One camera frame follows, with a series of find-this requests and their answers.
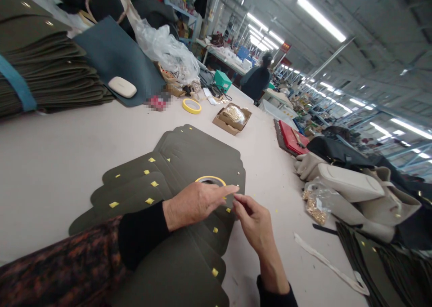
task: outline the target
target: roll of yellow tape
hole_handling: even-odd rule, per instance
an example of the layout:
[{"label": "roll of yellow tape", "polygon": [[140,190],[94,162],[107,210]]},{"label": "roll of yellow tape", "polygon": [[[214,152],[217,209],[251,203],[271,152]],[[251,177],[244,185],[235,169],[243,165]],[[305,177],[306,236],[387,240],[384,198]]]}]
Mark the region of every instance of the roll of yellow tape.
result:
[{"label": "roll of yellow tape", "polygon": [[221,178],[214,177],[214,176],[204,176],[195,180],[195,182],[206,182],[206,181],[211,182],[213,184],[217,184],[218,186],[226,186],[225,181],[223,181]]},{"label": "roll of yellow tape", "polygon": [[183,100],[183,108],[191,114],[199,114],[201,112],[201,105],[193,99]]}]

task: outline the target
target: blue strap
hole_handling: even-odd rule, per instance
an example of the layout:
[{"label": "blue strap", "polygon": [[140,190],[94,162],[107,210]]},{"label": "blue strap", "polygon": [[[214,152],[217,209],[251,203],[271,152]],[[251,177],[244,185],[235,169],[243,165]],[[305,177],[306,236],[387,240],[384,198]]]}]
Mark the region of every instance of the blue strap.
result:
[{"label": "blue strap", "polygon": [[24,111],[32,111],[37,108],[36,100],[23,77],[15,68],[0,54],[0,73],[9,81],[12,88],[21,100]]}]

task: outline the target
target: green box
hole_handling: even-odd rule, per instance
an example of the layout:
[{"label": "green box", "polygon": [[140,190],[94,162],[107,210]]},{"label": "green box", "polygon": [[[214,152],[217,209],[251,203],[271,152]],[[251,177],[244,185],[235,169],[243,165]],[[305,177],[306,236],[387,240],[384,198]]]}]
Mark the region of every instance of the green box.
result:
[{"label": "green box", "polygon": [[228,89],[231,87],[231,85],[233,84],[231,82],[230,79],[228,79],[228,77],[226,76],[225,73],[223,73],[222,71],[217,70],[215,73],[215,83],[216,86],[222,88],[223,90],[225,90],[225,93],[228,91]]}]

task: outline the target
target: hand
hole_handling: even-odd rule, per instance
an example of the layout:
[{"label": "hand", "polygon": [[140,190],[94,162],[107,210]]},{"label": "hand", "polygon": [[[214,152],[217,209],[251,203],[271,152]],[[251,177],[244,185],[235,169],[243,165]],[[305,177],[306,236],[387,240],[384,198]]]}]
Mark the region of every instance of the hand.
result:
[{"label": "hand", "polygon": [[271,293],[288,294],[291,289],[276,247],[270,212],[252,197],[235,194],[234,198],[234,212],[242,223],[247,240],[260,258],[264,288]]},{"label": "hand", "polygon": [[163,202],[163,212],[169,231],[206,219],[217,207],[225,205],[229,194],[239,191],[238,186],[219,187],[194,182],[171,200]]},{"label": "hand", "polygon": [[235,194],[234,198],[234,212],[242,224],[244,234],[261,257],[266,253],[266,249],[275,243],[270,212],[250,196]]}]

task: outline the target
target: black sleeve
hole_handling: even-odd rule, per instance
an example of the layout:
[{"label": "black sleeve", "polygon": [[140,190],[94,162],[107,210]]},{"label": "black sleeve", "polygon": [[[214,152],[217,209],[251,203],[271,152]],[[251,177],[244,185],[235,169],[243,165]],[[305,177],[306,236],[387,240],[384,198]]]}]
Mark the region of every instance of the black sleeve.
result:
[{"label": "black sleeve", "polygon": [[118,246],[123,263],[134,271],[141,260],[169,235],[162,201],[139,212],[125,214],[118,230]]},{"label": "black sleeve", "polygon": [[285,295],[273,294],[264,289],[261,276],[258,276],[256,285],[260,291],[261,307],[298,307],[292,288]]}]

